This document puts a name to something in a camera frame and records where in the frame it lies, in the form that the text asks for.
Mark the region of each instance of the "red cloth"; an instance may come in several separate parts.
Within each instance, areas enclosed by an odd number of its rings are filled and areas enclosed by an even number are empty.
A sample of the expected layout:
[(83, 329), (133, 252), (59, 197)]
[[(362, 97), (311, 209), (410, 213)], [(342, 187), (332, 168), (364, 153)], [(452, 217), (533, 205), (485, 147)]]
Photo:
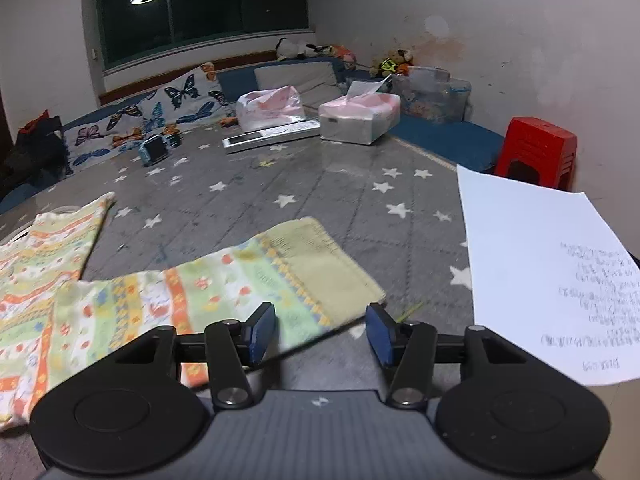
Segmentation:
[(20, 128), (20, 130), (18, 130), (18, 133), (19, 134), (30, 134), (34, 130), (36, 125), (43, 119), (49, 119), (49, 110), (44, 110), (40, 117), (38, 117), (37, 119), (34, 119), (33, 121), (29, 121), (28, 123), (26, 123), (23, 127)]

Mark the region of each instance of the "window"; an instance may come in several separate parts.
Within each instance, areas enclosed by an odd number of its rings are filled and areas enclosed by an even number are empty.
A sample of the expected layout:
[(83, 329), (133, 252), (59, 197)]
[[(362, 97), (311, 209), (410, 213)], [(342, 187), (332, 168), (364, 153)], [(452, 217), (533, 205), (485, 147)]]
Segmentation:
[(306, 28), (306, 0), (98, 0), (106, 68), (251, 32)]

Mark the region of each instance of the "teddy bear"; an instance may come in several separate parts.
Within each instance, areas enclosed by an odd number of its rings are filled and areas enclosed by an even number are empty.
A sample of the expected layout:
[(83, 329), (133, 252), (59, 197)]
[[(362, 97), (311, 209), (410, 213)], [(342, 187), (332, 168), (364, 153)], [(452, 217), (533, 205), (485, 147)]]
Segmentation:
[(414, 55), (410, 50), (390, 50), (386, 53), (386, 59), (382, 62), (373, 60), (373, 66), (369, 69), (372, 78), (387, 77), (390, 74), (409, 75), (409, 67), (413, 64)]

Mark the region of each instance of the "stool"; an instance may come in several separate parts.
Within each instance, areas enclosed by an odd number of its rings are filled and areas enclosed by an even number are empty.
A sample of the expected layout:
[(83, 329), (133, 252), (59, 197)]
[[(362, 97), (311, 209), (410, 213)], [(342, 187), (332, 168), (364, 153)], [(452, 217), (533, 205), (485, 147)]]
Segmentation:
[(577, 137), (535, 117), (514, 117), (495, 174), (567, 191), (574, 176)]

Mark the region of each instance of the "window sill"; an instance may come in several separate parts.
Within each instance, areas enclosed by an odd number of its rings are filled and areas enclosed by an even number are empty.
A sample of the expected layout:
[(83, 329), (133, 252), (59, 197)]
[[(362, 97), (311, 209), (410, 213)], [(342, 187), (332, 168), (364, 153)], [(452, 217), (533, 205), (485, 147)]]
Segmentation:
[(199, 43), (191, 43), (188, 45), (171, 48), (169, 50), (163, 50), (162, 52), (158, 52), (155, 54), (149, 54), (148, 56), (140, 57), (132, 61), (128, 61), (126, 63), (104, 70), (102, 72), (102, 75), (103, 76), (113, 75), (123, 70), (127, 70), (129, 68), (147, 63), (149, 61), (162, 59), (163, 57), (173, 56), (175, 54), (180, 54), (181, 52), (188, 52), (189, 50), (194, 50), (194, 49), (202, 48), (206, 46), (231, 43), (233, 41), (253, 40), (255, 38), (265, 38), (268, 36), (279, 36), (279, 35), (286, 36), (288, 34), (303, 34), (303, 33), (313, 33), (313, 31), (310, 28), (297, 28), (295, 30), (268, 30), (266, 32), (255, 32), (253, 34), (238, 34), (236, 36), (227, 36), (226, 38), (216, 38), (215, 40), (201, 41)]

